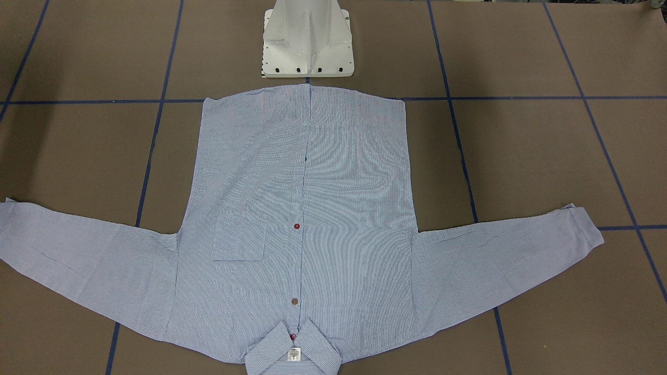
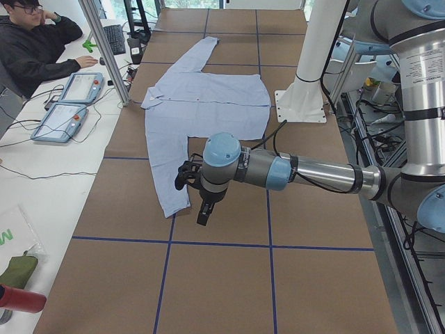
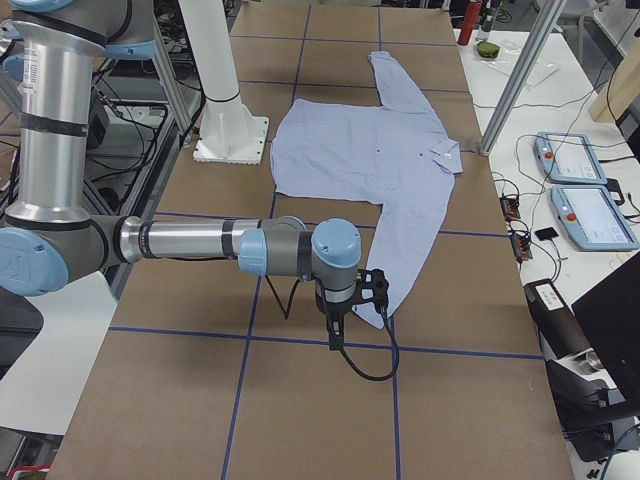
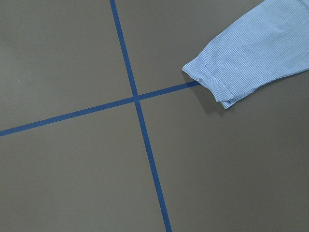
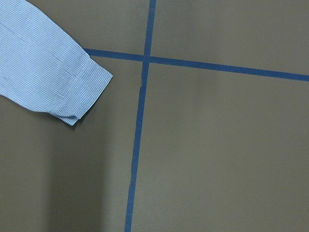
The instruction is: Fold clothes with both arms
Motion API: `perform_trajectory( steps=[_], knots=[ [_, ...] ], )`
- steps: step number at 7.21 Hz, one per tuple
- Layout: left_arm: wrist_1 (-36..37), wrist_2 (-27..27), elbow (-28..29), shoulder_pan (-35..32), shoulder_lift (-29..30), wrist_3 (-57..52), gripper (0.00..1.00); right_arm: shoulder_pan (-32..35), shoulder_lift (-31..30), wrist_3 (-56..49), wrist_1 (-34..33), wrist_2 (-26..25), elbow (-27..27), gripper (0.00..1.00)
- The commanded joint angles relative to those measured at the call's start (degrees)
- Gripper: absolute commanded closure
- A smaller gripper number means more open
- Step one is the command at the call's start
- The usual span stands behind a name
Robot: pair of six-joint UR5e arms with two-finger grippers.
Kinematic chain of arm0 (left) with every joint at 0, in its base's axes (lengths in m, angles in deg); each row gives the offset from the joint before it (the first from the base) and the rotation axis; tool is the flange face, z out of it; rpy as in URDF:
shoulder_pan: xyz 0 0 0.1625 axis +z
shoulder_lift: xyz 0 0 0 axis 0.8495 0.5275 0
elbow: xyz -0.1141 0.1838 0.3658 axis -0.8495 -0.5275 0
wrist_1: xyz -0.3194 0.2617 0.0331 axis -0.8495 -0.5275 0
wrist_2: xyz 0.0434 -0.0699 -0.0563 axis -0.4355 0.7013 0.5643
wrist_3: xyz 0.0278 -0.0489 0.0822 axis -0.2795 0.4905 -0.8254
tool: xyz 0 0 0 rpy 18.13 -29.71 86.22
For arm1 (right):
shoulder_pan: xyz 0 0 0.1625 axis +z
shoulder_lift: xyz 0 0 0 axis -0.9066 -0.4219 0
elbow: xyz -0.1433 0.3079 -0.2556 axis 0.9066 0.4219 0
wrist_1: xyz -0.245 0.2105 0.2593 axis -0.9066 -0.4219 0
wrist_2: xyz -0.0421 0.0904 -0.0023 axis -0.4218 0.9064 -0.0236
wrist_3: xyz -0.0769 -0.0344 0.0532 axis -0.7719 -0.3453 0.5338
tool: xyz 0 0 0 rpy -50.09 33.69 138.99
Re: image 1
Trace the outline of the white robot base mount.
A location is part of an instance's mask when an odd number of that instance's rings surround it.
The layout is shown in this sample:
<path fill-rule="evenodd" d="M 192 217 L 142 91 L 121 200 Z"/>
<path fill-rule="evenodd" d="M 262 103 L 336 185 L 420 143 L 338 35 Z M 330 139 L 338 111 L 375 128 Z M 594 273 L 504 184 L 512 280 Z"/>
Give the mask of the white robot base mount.
<path fill-rule="evenodd" d="M 337 1 L 277 1 L 264 12 L 264 78 L 347 78 L 355 72 L 350 13 Z"/>

